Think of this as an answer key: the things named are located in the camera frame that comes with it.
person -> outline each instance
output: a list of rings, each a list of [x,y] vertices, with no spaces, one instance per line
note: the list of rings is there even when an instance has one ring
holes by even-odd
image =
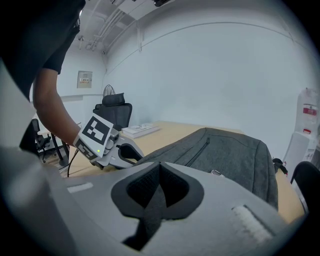
[[[7,30],[10,44],[1,52],[8,72],[23,95],[30,100],[43,125],[54,135],[72,145],[80,128],[66,111],[57,92],[67,50],[80,31],[79,15],[85,0],[55,0],[21,3],[24,13],[18,31]],[[20,148],[38,154],[32,124],[22,138]]]

red label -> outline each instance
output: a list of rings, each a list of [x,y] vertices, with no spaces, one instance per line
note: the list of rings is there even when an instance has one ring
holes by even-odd
[[[307,107],[303,108],[303,113],[304,114],[309,114],[309,115],[312,115],[312,116],[316,116],[317,115],[317,111],[315,109],[310,109],[310,108],[307,108]]]

backpack zipper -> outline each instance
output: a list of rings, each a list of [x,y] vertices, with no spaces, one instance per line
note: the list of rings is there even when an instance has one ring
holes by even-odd
[[[190,167],[196,160],[197,158],[201,155],[201,153],[205,150],[205,148],[209,145],[210,143],[210,138],[206,138],[206,143],[200,148],[200,150],[190,159],[189,162],[186,163],[186,167]]]

headrest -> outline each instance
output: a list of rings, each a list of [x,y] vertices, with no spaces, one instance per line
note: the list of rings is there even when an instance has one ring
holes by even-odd
[[[126,101],[125,101],[124,93],[107,95],[107,96],[104,96],[102,99],[102,104],[106,107],[122,105],[125,103]]]

wooden desk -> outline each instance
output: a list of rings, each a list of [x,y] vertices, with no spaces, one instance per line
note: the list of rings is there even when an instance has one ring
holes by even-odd
[[[156,121],[154,124],[160,126],[161,130],[140,138],[136,138],[134,140],[145,156],[171,143],[174,143],[185,136],[188,136],[200,128],[208,127],[204,125],[183,124],[166,121]],[[236,129],[219,127],[213,128],[244,134],[241,130]],[[69,161],[74,156],[75,151],[76,149],[74,147],[70,147]],[[69,176],[78,177],[86,175],[98,175],[115,170],[116,169],[112,166],[106,166],[103,170],[100,170],[98,167],[93,166],[81,153],[78,153],[70,167]],[[275,178],[278,185],[278,212],[287,223],[290,223],[296,218],[302,216],[304,214],[304,210],[298,195],[281,170],[277,172]]]

